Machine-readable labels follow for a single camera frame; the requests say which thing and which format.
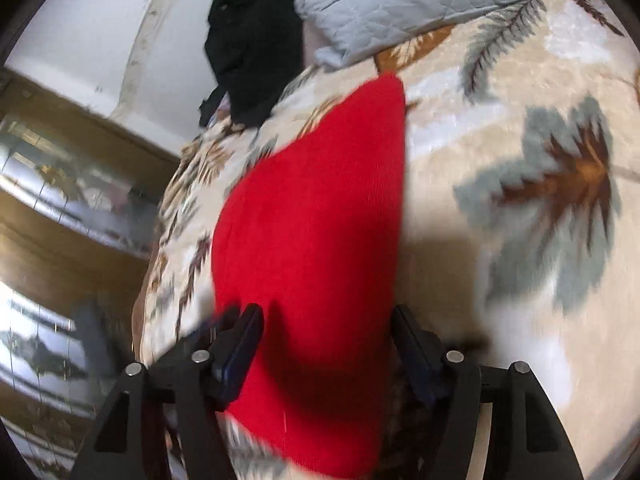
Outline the red and blue sweater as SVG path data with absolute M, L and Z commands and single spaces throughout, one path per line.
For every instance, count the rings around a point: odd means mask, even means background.
M 370 80 L 242 177 L 217 221 L 215 304 L 265 329 L 229 414 L 318 474 L 366 478 L 392 390 L 406 100 Z

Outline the wooden glass door wardrobe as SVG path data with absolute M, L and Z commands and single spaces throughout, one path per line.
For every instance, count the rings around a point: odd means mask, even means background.
M 1 420 L 39 479 L 70 475 L 111 389 L 73 313 L 97 304 L 120 368 L 177 159 L 15 73 L 1 73 Z

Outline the black clothing pile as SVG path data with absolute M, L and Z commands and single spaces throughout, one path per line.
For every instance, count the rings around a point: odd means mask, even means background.
M 205 128 L 223 98 L 231 118 L 261 126 L 304 68 L 304 25 L 293 0 L 213 0 L 204 50 L 217 87 L 200 106 Z

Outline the leaf patterned fleece blanket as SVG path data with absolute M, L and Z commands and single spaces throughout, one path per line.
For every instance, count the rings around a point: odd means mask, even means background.
M 160 203 L 136 356 L 155 361 L 213 309 L 207 239 L 238 181 L 385 73 L 409 104 L 400 301 L 490 365 L 529 363 L 584 475 L 631 477 L 639 52 L 604 0 L 529 0 L 338 72 L 311 67 L 261 127 L 210 127 Z

